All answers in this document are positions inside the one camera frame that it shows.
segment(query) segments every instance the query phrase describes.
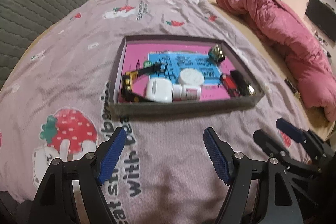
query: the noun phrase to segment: white round lid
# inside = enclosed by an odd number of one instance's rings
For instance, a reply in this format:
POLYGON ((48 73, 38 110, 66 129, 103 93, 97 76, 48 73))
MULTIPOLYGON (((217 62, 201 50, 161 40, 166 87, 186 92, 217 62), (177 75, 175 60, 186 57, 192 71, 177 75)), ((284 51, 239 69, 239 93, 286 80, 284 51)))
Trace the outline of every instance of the white round lid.
POLYGON ((178 82, 181 85, 201 86, 204 84, 204 76, 199 70, 187 68, 181 70, 178 82))

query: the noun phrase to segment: blue gripper pad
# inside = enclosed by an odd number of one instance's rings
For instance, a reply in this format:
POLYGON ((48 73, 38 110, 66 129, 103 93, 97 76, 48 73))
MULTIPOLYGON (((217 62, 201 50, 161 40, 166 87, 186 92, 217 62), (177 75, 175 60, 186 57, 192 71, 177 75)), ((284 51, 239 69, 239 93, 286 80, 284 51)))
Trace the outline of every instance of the blue gripper pad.
POLYGON ((229 163, 226 161, 214 138, 211 136, 210 128, 207 128, 204 131, 203 141, 219 179, 229 185, 231 180, 229 163))
POLYGON ((288 137, 293 139, 296 143, 303 143, 305 141, 305 136, 302 131, 291 123, 287 122, 285 119, 280 118, 276 121, 277 129, 281 130, 288 137))
POLYGON ((100 183, 100 185, 103 185, 106 180, 111 178, 113 169, 116 166, 120 154, 124 149, 126 138, 126 131, 124 129, 120 129, 120 132, 118 133, 114 142, 100 162, 100 173, 97 178, 97 181, 100 183))

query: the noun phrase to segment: wall-mounted tv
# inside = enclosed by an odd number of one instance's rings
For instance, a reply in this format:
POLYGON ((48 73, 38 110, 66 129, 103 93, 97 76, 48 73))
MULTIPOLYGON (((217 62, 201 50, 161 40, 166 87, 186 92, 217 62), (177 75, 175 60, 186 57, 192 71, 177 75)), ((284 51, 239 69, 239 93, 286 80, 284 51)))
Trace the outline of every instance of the wall-mounted tv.
POLYGON ((309 0, 307 17, 332 41, 336 42, 336 14, 319 0, 309 0))

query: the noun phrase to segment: metal screw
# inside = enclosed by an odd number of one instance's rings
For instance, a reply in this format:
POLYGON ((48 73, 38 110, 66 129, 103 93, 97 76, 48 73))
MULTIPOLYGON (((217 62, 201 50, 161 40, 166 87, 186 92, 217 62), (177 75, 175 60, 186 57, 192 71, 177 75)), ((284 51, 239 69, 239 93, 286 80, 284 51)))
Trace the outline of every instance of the metal screw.
POLYGON ((241 152, 236 152, 236 153, 235 153, 235 157, 236 157, 237 159, 242 159, 242 158, 244 157, 244 154, 241 153, 241 152))
POLYGON ((270 158, 269 161, 271 164, 278 164, 278 160, 276 158, 270 158))
POLYGON ((61 162, 59 158, 55 158, 52 160, 53 165, 58 165, 61 162))
POLYGON ((88 159, 88 160, 91 160, 95 157, 95 154, 93 152, 89 152, 85 155, 85 157, 88 159))

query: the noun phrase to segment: blue circuit board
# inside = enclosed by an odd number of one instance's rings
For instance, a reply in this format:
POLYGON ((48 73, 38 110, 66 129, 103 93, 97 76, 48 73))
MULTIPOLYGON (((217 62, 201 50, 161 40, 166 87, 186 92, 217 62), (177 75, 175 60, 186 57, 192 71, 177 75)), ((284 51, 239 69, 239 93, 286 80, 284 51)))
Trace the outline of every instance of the blue circuit board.
POLYGON ((166 73, 156 73, 151 77, 165 77, 173 84, 178 84, 181 70, 185 68, 194 68, 203 73, 206 85, 220 84, 221 71, 216 63, 206 54, 187 53, 187 52, 163 52, 149 53, 148 60, 168 64, 166 73))

